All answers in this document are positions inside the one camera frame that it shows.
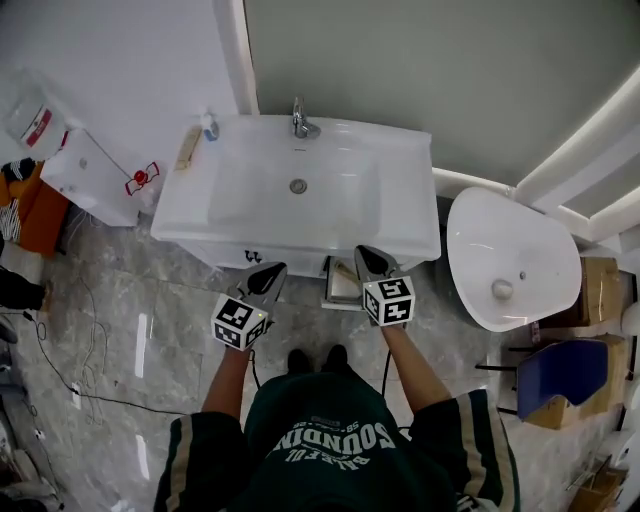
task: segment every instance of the chrome faucet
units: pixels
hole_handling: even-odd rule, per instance
[[[320,135],[320,128],[315,124],[307,121],[307,115],[304,113],[304,98],[296,96],[293,102],[293,134],[298,139],[315,139]]]

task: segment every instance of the black sneaker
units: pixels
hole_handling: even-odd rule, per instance
[[[289,352],[287,368],[289,373],[311,373],[313,371],[309,358],[299,348]]]
[[[327,362],[324,364],[328,368],[340,368],[349,364],[347,349],[344,345],[334,345],[327,355]]]

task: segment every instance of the bathroom sink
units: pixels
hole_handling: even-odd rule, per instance
[[[163,240],[201,240],[350,255],[358,244],[420,260],[440,256],[427,133],[290,116],[218,119],[185,171],[169,173],[152,226]]]
[[[334,146],[330,136],[294,142],[260,124],[226,129],[228,137],[237,129],[240,140],[222,151],[209,208],[217,232],[329,248],[378,233],[380,178],[372,151],[357,142]]]
[[[578,298],[580,257],[567,229],[494,192],[472,187],[458,195],[447,251],[462,303],[490,331],[564,311]]]

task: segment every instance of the black and white marker cube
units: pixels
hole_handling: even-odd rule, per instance
[[[211,315],[213,337],[230,347],[246,350],[266,332],[268,317],[265,311],[220,294]]]
[[[380,326],[413,318],[416,295],[409,276],[372,281],[362,285],[363,307]]]

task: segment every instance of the blue chair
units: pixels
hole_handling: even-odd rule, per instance
[[[517,367],[476,365],[476,368],[516,372],[518,410],[498,409],[524,420],[555,396],[564,396],[576,406],[586,402],[607,382],[608,363],[605,342],[577,339],[548,345]]]

